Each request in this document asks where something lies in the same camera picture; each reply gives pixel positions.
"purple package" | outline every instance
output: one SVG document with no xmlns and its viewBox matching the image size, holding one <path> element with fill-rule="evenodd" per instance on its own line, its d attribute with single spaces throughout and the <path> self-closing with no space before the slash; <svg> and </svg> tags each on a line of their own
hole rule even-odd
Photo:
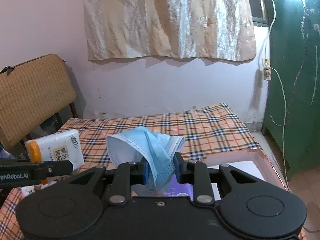
<svg viewBox="0 0 320 240">
<path fill-rule="evenodd" d="M 190 196 L 193 199 L 193 186 L 191 184 L 179 184 L 176 175 L 173 174 L 169 189 L 164 192 L 164 195 L 168 197 Z"/>
</svg>

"baseboard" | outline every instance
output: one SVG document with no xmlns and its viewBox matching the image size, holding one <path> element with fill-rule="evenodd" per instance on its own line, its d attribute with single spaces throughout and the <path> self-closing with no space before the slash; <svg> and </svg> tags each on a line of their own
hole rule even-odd
<svg viewBox="0 0 320 240">
<path fill-rule="evenodd" d="M 245 123 L 250 132 L 258 132 L 262 129 L 262 122 Z"/>
</svg>

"checkered cloth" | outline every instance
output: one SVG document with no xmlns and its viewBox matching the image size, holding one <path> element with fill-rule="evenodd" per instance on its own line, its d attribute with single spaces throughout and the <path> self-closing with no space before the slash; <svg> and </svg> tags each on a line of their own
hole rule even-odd
<svg viewBox="0 0 320 240">
<path fill-rule="evenodd" d="M 85 166 L 96 165 L 113 168 L 106 147 L 106 136 L 121 133 L 137 126 L 146 126 L 151 131 L 180 135 L 186 139 L 181 155 L 185 160 L 205 159 L 214 153 L 260 148 L 247 127 L 225 104 L 175 114 L 159 114 L 121 119 L 75 119 L 71 118 L 60 129 L 77 129 Z M 0 239 L 21 239 L 23 235 L 15 217 L 15 208 L 21 199 L 21 191 L 11 191 L 0 210 Z"/>
</svg>

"green cabinet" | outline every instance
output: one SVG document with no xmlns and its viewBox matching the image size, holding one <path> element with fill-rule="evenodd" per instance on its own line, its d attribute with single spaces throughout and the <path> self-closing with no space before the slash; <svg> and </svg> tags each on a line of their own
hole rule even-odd
<svg viewBox="0 0 320 240">
<path fill-rule="evenodd" d="M 271 67 L 280 74 L 287 101 L 284 149 L 290 177 L 298 170 L 320 166 L 320 0 L 305 0 L 305 10 L 302 0 L 275 0 L 275 4 L 276 21 L 271 32 L 270 61 Z M 301 30 L 304 15 L 305 40 Z M 316 46 L 319 46 L 318 73 Z M 271 115 L 278 125 L 274 124 Z M 281 150 L 283 118 L 282 90 L 276 73 L 272 71 L 264 129 L 271 133 Z"/>
</svg>

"white tissue package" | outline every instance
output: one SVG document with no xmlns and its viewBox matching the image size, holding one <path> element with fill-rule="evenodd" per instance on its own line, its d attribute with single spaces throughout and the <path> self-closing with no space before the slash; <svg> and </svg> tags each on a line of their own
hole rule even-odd
<svg viewBox="0 0 320 240">
<path fill-rule="evenodd" d="M 25 142 L 32 162 L 69 160 L 73 170 L 84 165 L 79 133 L 76 129 L 57 132 Z"/>
</svg>

